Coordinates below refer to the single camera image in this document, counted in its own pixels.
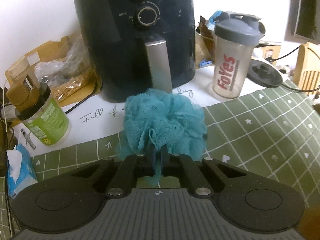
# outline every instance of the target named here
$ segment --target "plastic bag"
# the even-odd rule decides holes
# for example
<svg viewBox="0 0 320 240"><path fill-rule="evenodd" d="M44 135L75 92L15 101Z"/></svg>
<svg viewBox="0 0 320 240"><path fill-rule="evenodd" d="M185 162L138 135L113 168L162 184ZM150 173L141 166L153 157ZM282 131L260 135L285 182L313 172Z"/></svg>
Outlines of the plastic bag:
<svg viewBox="0 0 320 240"><path fill-rule="evenodd" d="M214 31L214 25L216 23L216 21L214 21L213 19L217 18L218 16L220 16L220 14L222 13L222 11L215 11L214 14L209 18L208 22L207 22L207 28L210 31Z"/></svg>
<svg viewBox="0 0 320 240"><path fill-rule="evenodd" d="M78 91L93 78L89 56L82 36L77 35L64 58L50 62L39 62L35 74L40 82L46 82L52 96L58 101Z"/></svg>

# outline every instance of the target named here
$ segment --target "white tissue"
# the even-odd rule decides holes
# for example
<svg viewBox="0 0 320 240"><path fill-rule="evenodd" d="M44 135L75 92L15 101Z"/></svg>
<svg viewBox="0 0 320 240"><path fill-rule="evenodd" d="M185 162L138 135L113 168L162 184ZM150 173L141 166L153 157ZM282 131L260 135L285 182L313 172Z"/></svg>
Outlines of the white tissue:
<svg viewBox="0 0 320 240"><path fill-rule="evenodd" d="M10 164L10 177L17 184L21 169L22 153L18 150L7 150L7 156Z"/></svg>

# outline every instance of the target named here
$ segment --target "temperature dial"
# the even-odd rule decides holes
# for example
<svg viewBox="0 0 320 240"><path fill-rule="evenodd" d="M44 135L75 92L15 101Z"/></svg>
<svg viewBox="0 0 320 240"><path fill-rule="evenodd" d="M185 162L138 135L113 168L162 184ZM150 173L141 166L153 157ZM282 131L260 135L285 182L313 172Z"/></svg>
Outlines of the temperature dial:
<svg viewBox="0 0 320 240"><path fill-rule="evenodd" d="M155 9L150 6L144 6L137 12L138 22L145 27L153 25L158 18L158 14Z"/></svg>

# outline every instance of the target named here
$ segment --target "tissue pack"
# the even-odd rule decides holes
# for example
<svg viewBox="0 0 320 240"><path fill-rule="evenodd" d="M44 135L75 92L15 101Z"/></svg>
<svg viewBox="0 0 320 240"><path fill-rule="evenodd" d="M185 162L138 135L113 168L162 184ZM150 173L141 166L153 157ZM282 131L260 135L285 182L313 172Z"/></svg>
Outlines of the tissue pack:
<svg viewBox="0 0 320 240"><path fill-rule="evenodd" d="M38 181L30 154L22 144L18 144L15 150L8 150L7 155L9 160L8 191L10 198L15 198L24 188Z"/></svg>

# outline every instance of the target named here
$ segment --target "metal screw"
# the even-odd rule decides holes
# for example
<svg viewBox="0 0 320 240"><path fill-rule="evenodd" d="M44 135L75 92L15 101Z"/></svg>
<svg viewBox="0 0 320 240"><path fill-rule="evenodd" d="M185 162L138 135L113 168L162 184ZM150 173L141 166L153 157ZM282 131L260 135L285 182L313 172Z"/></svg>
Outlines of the metal screw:
<svg viewBox="0 0 320 240"><path fill-rule="evenodd" d="M118 187L112 187L108 190L108 194L111 196L120 196L123 193L123 190Z"/></svg>
<svg viewBox="0 0 320 240"><path fill-rule="evenodd" d="M200 196L207 196L211 193L211 190L206 187L200 187L196 189L196 193Z"/></svg>

